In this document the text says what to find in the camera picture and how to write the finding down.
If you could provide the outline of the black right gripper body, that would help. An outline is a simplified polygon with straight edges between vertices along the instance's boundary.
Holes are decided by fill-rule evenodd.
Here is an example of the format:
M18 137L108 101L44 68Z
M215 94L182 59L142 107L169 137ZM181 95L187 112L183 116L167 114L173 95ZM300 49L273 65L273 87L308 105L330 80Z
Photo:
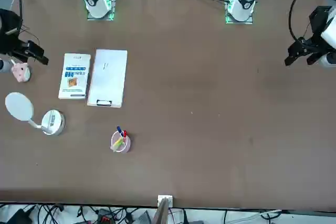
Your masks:
M25 42L18 38L22 22L15 12L1 9L1 54L10 55L14 49L25 50Z

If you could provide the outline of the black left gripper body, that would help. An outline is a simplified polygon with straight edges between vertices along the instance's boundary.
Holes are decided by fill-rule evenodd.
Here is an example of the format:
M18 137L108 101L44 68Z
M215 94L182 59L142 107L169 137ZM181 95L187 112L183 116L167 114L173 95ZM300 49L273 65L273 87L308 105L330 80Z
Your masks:
M309 15L312 36L307 40L303 37L299 38L304 51L328 51L332 49L332 47L321 37L321 34L327 25L330 10L331 6L318 6Z

